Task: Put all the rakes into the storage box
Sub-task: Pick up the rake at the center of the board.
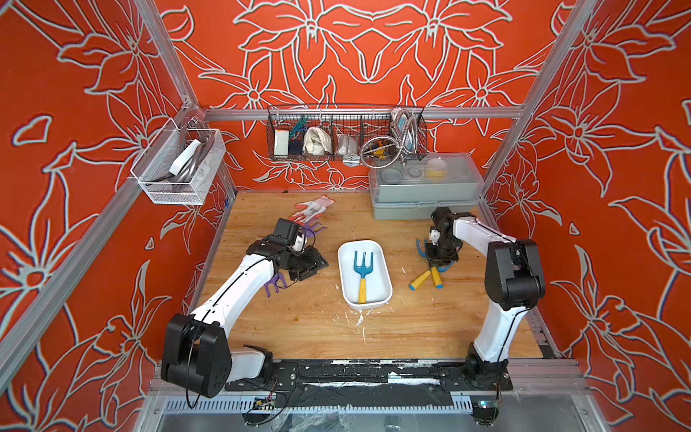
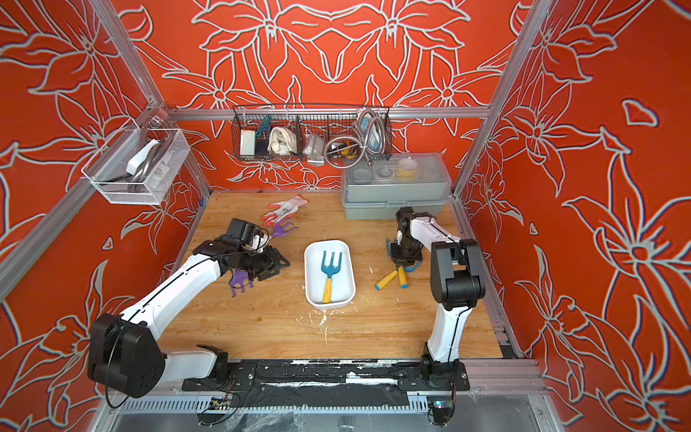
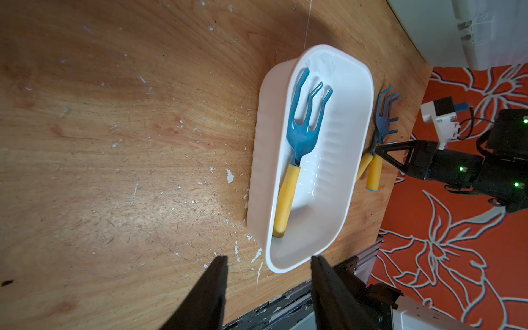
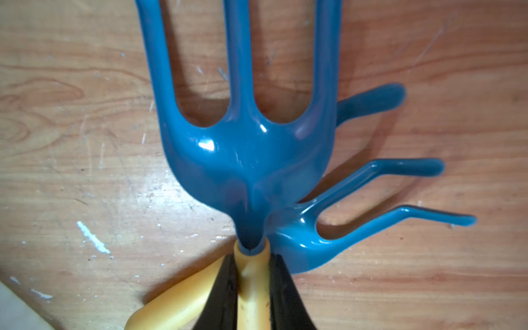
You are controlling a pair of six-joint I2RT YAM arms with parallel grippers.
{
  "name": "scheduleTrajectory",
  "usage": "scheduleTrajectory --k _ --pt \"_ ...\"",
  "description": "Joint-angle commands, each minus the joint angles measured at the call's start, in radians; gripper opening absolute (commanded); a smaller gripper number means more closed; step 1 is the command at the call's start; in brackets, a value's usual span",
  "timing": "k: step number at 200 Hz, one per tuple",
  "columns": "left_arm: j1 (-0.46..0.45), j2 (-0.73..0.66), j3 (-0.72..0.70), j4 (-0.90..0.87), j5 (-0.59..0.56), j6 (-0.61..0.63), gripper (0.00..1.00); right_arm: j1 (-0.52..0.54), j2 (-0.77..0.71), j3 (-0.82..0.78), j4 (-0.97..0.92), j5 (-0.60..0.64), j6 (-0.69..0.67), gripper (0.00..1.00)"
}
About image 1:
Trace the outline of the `white plastic storage box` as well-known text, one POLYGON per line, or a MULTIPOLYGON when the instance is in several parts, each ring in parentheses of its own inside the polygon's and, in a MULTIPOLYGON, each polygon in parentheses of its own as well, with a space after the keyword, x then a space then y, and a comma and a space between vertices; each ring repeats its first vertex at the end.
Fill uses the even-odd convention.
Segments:
POLYGON ((392 280, 379 243, 363 239, 342 244, 338 269, 342 295, 351 309, 376 309, 392 299, 392 280))

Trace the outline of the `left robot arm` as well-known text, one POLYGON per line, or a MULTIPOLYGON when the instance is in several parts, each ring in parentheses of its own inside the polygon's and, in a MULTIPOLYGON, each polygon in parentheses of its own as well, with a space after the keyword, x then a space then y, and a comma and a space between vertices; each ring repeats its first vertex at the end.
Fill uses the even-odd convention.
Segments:
POLYGON ((293 283, 302 282, 328 266, 312 229, 278 220, 273 233, 248 247, 238 268, 208 300, 169 320, 161 379, 205 398, 229 383, 271 383, 273 353, 250 345, 233 350, 230 333, 256 293, 277 275, 286 272, 293 283))

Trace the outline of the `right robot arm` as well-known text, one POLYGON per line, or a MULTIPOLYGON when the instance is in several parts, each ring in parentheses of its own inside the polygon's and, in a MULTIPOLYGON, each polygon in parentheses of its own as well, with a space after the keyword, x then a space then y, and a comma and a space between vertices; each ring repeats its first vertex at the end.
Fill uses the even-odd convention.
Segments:
POLYGON ((457 262, 464 246, 486 257, 484 287, 489 309, 479 336, 469 346, 464 374, 476 386, 482 380, 498 381, 507 370, 521 320, 545 296, 538 246, 531 239, 494 230, 469 212, 452 212, 448 207, 435 209, 431 221, 424 256, 434 274, 457 262))

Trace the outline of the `blue claw rake yellow handle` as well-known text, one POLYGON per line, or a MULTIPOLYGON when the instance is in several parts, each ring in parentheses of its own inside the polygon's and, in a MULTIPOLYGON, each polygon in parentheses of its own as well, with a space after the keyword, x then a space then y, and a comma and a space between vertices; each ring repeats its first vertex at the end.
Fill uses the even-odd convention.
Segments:
POLYGON ((453 262, 451 262, 450 264, 445 265, 445 266, 434 265, 426 256, 426 245, 427 244, 428 244, 427 240, 424 241, 424 245, 421 245, 421 240, 416 239, 417 253, 419 253, 419 255, 421 257, 423 257, 423 259, 426 260, 426 263, 428 264, 428 269, 431 270, 431 277, 429 277, 429 278, 432 279, 432 282, 433 282, 435 288, 442 289, 444 287, 444 282, 443 282, 441 275, 443 273, 447 272, 453 266, 453 262))

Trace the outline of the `purple rake pink handle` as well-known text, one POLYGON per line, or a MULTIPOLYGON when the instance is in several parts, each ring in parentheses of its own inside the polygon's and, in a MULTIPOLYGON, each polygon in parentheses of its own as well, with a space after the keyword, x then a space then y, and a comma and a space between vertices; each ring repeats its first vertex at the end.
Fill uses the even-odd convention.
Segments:
POLYGON ((270 298, 273 293, 279 293, 282 289, 286 289, 288 284, 284 279, 282 273, 274 275, 267 283, 264 285, 264 290, 266 292, 266 297, 270 298))

